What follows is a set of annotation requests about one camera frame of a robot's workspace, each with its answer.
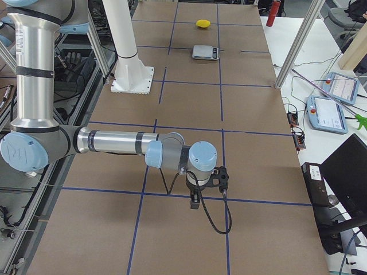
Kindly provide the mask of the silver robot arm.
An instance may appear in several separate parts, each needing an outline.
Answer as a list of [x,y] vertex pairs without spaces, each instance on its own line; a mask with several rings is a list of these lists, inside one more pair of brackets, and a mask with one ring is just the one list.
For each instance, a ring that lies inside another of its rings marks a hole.
[[15,24],[17,117],[1,140],[3,159],[16,170],[37,171],[63,157],[86,152],[143,155],[150,167],[184,174],[190,206],[220,178],[216,148],[205,141],[187,146],[178,133],[115,132],[60,125],[53,117],[54,36],[87,33],[87,1],[7,1]]

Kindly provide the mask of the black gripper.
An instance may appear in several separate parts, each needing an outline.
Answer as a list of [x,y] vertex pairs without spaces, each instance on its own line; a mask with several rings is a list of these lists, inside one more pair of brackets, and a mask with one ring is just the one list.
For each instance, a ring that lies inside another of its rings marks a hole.
[[186,177],[186,186],[190,190],[190,208],[193,210],[199,209],[201,198],[203,198],[203,195],[200,195],[200,193],[202,193],[205,188],[209,187],[208,180],[206,182],[199,180],[198,183],[199,186],[191,176]]

